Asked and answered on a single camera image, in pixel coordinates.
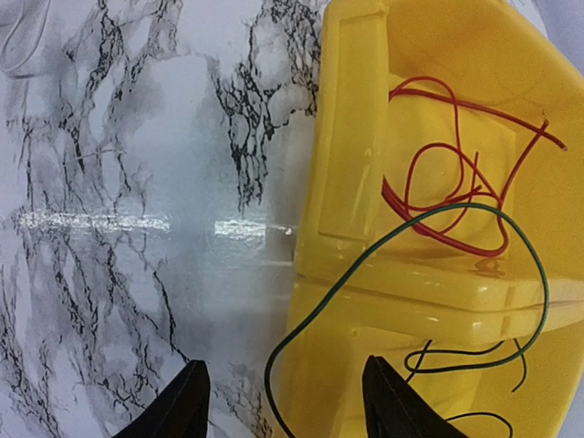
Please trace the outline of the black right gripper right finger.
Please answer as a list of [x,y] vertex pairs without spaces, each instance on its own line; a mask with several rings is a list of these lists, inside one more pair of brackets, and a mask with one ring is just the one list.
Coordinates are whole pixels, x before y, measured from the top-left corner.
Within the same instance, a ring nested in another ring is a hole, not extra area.
[[361,386],[369,437],[455,438],[461,435],[381,356],[368,357]]

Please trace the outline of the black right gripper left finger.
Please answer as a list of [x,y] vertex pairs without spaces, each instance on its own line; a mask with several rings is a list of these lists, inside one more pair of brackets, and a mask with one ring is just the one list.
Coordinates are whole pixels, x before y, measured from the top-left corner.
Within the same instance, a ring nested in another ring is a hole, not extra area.
[[206,363],[191,360],[147,409],[115,438],[205,438],[210,392]]

